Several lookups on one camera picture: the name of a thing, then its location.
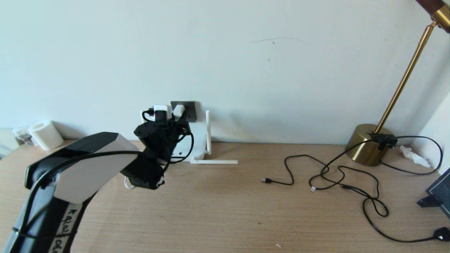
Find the dark panel on stand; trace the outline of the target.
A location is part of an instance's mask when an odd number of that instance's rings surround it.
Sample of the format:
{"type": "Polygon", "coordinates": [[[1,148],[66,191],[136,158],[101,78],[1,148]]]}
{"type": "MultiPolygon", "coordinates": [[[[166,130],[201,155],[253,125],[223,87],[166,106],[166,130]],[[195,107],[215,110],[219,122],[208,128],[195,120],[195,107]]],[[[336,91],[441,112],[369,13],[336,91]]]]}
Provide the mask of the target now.
{"type": "Polygon", "coordinates": [[[450,219],[450,168],[427,189],[427,197],[417,201],[421,208],[440,208],[450,219]]]}

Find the white paper roll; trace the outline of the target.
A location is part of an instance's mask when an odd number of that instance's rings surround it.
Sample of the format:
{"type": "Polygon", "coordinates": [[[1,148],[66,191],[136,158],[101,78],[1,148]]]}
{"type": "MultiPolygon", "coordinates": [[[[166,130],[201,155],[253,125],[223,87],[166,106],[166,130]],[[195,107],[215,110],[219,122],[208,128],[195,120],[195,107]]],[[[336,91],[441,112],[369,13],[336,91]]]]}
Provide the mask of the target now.
{"type": "Polygon", "coordinates": [[[32,139],[44,150],[50,151],[63,143],[63,137],[51,120],[44,120],[31,125],[27,132],[32,139]]]}

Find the white crumpled tissue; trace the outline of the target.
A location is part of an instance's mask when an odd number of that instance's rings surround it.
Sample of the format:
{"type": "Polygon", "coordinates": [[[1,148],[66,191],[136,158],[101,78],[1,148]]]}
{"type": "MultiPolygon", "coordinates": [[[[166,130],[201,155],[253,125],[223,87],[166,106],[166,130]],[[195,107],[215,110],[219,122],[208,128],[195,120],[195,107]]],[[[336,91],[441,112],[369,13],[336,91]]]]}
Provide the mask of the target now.
{"type": "Polygon", "coordinates": [[[401,145],[400,146],[400,152],[402,153],[402,155],[405,158],[413,161],[415,164],[422,165],[422,166],[424,166],[426,168],[430,168],[431,167],[429,162],[424,157],[421,157],[420,155],[415,153],[413,151],[413,149],[410,148],[410,147],[406,147],[406,146],[401,145]]]}

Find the white router with antennas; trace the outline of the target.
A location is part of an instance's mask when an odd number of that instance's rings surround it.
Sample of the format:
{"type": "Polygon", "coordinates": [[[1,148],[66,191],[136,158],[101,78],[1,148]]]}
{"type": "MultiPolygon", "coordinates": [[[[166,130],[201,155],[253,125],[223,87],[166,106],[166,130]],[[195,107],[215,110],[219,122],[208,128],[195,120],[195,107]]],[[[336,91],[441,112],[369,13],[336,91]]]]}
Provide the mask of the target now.
{"type": "Polygon", "coordinates": [[[238,164],[238,160],[208,160],[212,155],[212,131],[210,110],[205,111],[203,120],[190,122],[193,141],[185,137],[173,151],[172,162],[190,162],[191,164],[238,164]]]}

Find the grey wall socket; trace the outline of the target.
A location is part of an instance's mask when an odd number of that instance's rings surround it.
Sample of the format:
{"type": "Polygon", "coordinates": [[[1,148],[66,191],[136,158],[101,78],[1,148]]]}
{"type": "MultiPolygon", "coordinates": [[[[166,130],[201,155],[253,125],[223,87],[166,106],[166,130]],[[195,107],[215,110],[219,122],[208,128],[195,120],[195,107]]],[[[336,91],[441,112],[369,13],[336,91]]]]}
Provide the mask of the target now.
{"type": "Polygon", "coordinates": [[[197,112],[194,101],[171,101],[172,111],[177,104],[183,104],[185,106],[185,120],[187,122],[197,121],[197,112]]]}

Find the brass desk lamp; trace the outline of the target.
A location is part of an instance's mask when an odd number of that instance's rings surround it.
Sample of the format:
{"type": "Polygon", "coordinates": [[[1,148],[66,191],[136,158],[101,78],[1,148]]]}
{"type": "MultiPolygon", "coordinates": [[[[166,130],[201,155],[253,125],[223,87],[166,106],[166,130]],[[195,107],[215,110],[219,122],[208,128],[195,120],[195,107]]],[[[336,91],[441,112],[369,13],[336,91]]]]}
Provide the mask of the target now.
{"type": "Polygon", "coordinates": [[[399,138],[384,128],[384,125],[411,77],[434,28],[439,27],[445,32],[450,33],[450,5],[445,3],[444,0],[415,1],[429,15],[431,23],[423,30],[403,77],[378,124],[360,124],[354,129],[345,147],[345,154],[358,164],[371,167],[380,165],[388,150],[394,149],[397,146],[399,138]]]}

